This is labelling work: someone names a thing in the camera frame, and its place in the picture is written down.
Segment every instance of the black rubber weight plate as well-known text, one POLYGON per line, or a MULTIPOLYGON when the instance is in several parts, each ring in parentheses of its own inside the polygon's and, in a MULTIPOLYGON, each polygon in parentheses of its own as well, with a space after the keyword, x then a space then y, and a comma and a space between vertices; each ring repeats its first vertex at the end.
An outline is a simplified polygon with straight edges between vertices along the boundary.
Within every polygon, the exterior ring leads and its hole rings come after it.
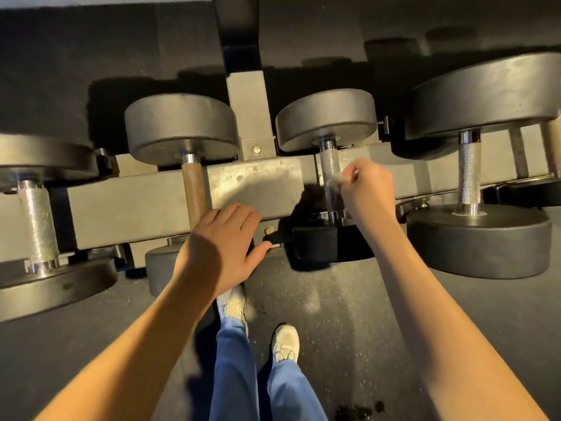
POLYGON ((148 288, 154 297, 160 295, 170 282, 177 254, 183 243, 161 246, 146 253, 146 275, 148 288))
POLYGON ((407 236, 436 270, 473 278, 518 279, 549 267, 551 221, 539 210, 481 205, 487 215, 455 215, 456 205, 410 212, 407 236))
POLYGON ((484 190, 485 201, 528 207, 561 205, 561 180, 547 178, 523 183, 504 184, 484 190))
POLYGON ((310 263, 337 263, 374 257, 354 225, 294 227, 292 248, 298 259, 310 263))

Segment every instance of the white sneaker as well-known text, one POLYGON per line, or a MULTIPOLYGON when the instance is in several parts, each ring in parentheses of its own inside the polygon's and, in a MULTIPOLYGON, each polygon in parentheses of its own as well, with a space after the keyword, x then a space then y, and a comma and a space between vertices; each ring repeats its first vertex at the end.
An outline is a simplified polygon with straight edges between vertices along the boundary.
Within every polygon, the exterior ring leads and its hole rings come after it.
POLYGON ((242 285, 236 285, 231 290, 220 294, 216 298, 216 304, 218 305, 218 313, 220 314, 220 319, 232 317, 240 319, 246 329, 246 335, 248 335, 249 330, 247 328, 247 320, 243 312, 245 307, 246 297, 243 291, 242 285))
POLYGON ((300 340, 296 328, 286 323, 278 326, 273 335, 273 360, 277 363, 286 359, 298 362, 299 351, 300 340))

